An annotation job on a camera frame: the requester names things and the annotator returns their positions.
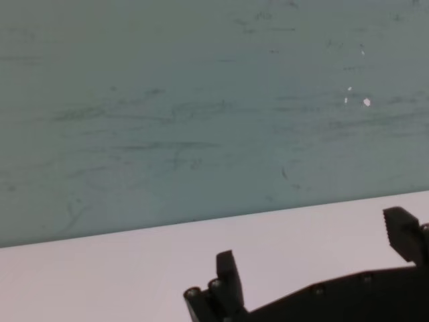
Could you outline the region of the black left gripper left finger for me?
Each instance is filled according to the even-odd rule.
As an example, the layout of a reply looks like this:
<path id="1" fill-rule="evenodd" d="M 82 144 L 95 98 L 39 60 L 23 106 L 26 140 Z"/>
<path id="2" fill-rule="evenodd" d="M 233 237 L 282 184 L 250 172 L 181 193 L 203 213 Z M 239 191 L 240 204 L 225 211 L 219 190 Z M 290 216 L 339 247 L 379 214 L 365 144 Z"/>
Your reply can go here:
<path id="1" fill-rule="evenodd" d="M 216 256 L 217 277 L 208 284 L 209 303 L 217 317 L 244 317 L 247 310 L 233 252 Z"/>

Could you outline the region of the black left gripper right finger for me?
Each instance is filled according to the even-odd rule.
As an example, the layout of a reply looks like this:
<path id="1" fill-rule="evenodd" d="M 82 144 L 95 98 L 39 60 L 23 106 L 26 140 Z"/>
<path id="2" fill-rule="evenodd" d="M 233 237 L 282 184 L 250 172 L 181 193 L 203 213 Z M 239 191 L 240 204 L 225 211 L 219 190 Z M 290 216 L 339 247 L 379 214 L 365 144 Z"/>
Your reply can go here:
<path id="1" fill-rule="evenodd" d="M 406 261 L 428 265 L 428 231 L 402 207 L 383 210 L 390 246 Z"/>

